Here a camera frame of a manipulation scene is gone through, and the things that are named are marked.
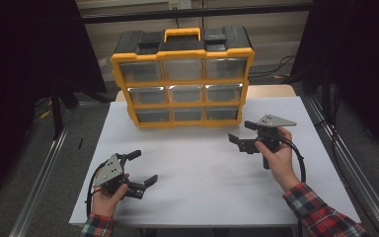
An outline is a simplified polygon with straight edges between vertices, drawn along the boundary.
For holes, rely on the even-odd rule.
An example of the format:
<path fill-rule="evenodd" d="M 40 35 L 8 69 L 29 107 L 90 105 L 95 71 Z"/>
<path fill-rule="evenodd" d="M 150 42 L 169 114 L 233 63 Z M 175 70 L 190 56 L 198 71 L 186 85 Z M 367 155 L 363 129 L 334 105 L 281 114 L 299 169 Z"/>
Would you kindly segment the grid of clear drawers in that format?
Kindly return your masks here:
<path fill-rule="evenodd" d="M 118 65 L 138 126 L 227 125 L 240 120 L 247 59 L 187 58 Z M 209 120 L 206 107 L 235 106 L 236 119 Z"/>

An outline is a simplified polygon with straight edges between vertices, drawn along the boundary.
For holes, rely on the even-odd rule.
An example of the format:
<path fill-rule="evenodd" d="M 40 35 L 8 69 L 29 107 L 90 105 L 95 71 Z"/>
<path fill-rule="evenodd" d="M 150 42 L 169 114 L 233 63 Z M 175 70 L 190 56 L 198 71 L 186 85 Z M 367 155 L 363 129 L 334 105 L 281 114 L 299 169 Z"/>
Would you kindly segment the person's left hand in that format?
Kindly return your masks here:
<path fill-rule="evenodd" d="M 102 186 L 96 186 L 92 194 L 91 213 L 106 217 L 113 217 L 118 203 L 124 198 L 128 184 L 122 184 L 113 195 L 110 195 Z"/>

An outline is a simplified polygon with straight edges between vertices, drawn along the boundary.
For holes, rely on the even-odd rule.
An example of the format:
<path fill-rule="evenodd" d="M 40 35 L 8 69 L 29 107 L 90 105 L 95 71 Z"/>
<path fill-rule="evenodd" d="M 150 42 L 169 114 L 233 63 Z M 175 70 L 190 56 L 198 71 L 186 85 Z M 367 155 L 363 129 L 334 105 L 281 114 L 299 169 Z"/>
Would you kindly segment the black metal stand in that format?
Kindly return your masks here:
<path fill-rule="evenodd" d="M 75 109 L 79 102 L 74 95 L 73 84 L 54 80 L 50 87 L 51 107 L 54 121 L 54 136 L 56 140 L 63 130 L 63 121 L 60 103 L 63 103 L 67 109 Z"/>

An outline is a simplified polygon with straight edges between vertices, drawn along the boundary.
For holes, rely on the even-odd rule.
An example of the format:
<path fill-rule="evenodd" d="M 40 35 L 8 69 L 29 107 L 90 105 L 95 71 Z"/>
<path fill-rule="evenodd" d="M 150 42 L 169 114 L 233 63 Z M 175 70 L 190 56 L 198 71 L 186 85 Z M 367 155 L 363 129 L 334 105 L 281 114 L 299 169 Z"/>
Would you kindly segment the black curtain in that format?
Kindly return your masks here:
<path fill-rule="evenodd" d="M 379 0 L 311 0 L 291 70 L 312 93 L 325 76 L 379 138 Z"/>
<path fill-rule="evenodd" d="M 107 91 L 76 0 L 0 0 L 0 180 L 16 159 L 36 103 Z"/>

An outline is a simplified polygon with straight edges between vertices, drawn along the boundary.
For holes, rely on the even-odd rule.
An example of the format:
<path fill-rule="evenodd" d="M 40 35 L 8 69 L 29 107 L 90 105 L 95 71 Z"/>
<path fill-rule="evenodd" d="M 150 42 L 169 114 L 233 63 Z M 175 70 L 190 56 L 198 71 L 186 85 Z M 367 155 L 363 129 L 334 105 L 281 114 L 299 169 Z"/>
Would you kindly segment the white wall outlet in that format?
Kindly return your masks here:
<path fill-rule="evenodd" d="M 191 8 L 191 0 L 169 0 L 170 10 L 187 10 Z"/>

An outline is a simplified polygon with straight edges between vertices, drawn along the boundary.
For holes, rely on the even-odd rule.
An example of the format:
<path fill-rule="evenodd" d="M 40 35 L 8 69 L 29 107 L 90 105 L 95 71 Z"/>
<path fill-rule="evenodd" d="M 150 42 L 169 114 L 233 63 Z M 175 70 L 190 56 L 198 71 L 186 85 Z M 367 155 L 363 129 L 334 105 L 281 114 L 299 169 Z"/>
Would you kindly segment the aluminium floor rail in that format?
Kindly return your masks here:
<path fill-rule="evenodd" d="M 310 98 L 307 99 L 307 102 L 310 104 L 311 108 L 314 111 L 314 114 L 319 119 L 319 122 L 323 125 L 326 134 L 331 139 L 335 147 L 336 154 L 341 159 L 343 165 L 349 171 L 354 184 L 359 189 L 360 193 L 371 209 L 372 214 L 375 216 L 377 222 L 379 223 L 379 195 L 376 193 L 367 178 L 364 176 L 364 173 L 361 171 L 357 162 L 354 160 L 354 157 L 346 147 L 341 136 L 337 134 L 335 127 L 328 123 L 328 120 L 324 116 L 323 107 L 318 102 L 318 100 L 316 98 Z"/>
<path fill-rule="evenodd" d="M 61 132 L 53 140 L 51 147 L 46 155 L 44 163 L 40 168 L 38 177 L 30 191 L 27 201 L 25 202 L 15 224 L 9 234 L 9 237 L 26 237 L 33 217 L 38 209 L 39 202 L 42 198 L 43 191 L 54 167 L 58 154 L 62 148 L 68 127 L 64 127 Z"/>

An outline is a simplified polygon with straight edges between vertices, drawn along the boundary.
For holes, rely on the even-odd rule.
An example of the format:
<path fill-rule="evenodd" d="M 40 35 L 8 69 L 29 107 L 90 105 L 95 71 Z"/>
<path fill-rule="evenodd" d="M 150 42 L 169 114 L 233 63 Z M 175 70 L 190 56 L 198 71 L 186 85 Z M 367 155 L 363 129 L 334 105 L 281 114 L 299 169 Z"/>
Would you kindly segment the black horizontal bar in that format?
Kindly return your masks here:
<path fill-rule="evenodd" d="M 179 19 L 179 18 L 303 12 L 303 11 L 311 11 L 314 7 L 315 5 L 313 3 L 297 3 L 297 4 L 258 5 L 258 6 L 229 7 L 229 8 L 166 10 L 166 11 L 127 13 L 127 14 L 85 15 L 82 17 L 82 22 L 84 24 L 102 24 L 102 23 L 166 20 L 166 19 Z"/>

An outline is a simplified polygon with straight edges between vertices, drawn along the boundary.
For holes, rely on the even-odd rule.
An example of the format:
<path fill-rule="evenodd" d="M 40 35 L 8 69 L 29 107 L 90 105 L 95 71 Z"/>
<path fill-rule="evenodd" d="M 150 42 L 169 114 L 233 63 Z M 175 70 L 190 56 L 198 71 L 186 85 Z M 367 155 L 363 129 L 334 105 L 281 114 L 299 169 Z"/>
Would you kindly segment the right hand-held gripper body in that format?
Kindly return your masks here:
<path fill-rule="evenodd" d="M 264 115 L 256 121 L 258 129 L 254 130 L 257 137 L 254 139 L 240 139 L 238 148 L 240 152 L 247 154 L 259 153 L 255 145 L 256 141 L 261 141 L 271 152 L 277 152 L 282 143 L 282 137 L 278 134 L 278 129 L 283 126 L 295 126 L 296 122 L 280 118 L 274 115 Z"/>

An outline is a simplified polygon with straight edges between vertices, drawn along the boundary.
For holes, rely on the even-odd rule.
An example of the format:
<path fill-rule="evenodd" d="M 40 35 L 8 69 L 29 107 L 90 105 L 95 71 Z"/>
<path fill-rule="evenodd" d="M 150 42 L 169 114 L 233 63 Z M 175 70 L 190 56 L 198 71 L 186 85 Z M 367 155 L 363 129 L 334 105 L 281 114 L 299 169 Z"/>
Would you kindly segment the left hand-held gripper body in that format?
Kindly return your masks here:
<path fill-rule="evenodd" d="M 128 184 L 126 196 L 142 199 L 145 186 L 130 182 L 125 176 L 125 163 L 127 154 L 113 154 L 102 167 L 95 179 L 94 186 L 102 186 L 110 195 L 113 195 L 122 184 Z"/>

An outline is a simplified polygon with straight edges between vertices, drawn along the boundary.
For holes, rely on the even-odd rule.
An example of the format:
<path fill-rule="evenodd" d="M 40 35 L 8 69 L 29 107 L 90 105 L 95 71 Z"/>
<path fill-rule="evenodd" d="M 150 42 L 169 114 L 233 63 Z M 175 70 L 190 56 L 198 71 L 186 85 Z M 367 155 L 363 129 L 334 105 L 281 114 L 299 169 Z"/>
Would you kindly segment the yellow black drawer organizer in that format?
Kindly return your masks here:
<path fill-rule="evenodd" d="M 255 57 L 242 26 L 123 33 L 113 75 L 138 127 L 241 122 Z"/>

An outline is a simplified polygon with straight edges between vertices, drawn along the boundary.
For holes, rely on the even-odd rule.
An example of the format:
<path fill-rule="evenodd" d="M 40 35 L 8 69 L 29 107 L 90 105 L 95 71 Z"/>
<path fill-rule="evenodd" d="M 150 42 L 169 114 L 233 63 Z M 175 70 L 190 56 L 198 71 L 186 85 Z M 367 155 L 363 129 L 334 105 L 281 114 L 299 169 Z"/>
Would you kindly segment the clear plastic organizer drawer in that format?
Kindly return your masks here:
<path fill-rule="evenodd" d="M 206 107 L 205 115 L 209 120 L 236 119 L 238 108 L 235 106 Z"/>

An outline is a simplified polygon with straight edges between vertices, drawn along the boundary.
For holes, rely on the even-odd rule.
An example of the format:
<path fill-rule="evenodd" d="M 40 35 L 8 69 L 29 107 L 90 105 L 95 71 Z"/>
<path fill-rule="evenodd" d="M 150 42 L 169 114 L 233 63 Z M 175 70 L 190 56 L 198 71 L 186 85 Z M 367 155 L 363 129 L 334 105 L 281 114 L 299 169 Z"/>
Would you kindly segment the person's right hand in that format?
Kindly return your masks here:
<path fill-rule="evenodd" d="M 261 141 L 255 145 L 266 158 L 274 180 L 284 192 L 300 183 L 293 170 L 292 149 L 288 145 L 281 145 L 277 152 L 271 152 Z"/>

